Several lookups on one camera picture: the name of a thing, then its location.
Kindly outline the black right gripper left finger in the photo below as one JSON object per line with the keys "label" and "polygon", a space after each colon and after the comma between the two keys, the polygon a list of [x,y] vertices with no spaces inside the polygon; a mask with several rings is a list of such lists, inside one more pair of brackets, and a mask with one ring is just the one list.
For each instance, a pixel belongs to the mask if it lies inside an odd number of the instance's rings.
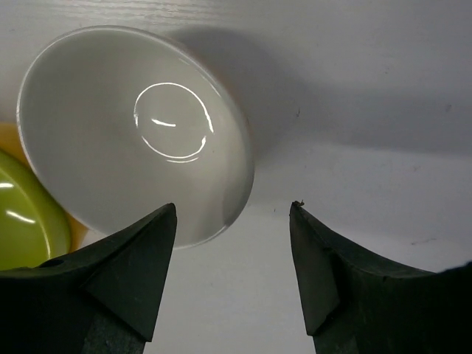
{"label": "black right gripper left finger", "polygon": [[173,252],[166,204],[127,228],[34,268],[1,273],[3,353],[142,353]]}

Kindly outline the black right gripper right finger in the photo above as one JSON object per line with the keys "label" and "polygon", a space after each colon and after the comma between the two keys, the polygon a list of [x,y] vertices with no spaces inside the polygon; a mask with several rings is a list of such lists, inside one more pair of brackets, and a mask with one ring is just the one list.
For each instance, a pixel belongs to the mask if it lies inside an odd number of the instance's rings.
{"label": "black right gripper right finger", "polygon": [[317,353],[469,353],[471,265],[404,265],[325,226],[295,201],[291,252]]}

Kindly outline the lime green plastic bowl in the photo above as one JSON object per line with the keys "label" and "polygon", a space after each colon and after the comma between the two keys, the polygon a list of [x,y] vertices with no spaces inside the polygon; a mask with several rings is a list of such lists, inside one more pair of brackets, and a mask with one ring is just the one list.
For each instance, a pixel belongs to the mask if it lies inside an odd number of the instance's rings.
{"label": "lime green plastic bowl", "polygon": [[36,267],[69,252],[66,213],[35,174],[1,152],[1,270]]}

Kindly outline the white ceramic bowl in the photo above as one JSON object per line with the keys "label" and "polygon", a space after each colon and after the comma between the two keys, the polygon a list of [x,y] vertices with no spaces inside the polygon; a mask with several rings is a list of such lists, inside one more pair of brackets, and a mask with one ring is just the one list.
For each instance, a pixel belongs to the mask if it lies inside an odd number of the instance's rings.
{"label": "white ceramic bowl", "polygon": [[225,232],[254,181],[248,121],[181,43],[93,26],[48,44],[16,103],[24,153],[42,185],[89,229],[113,234],[165,204],[176,249]]}

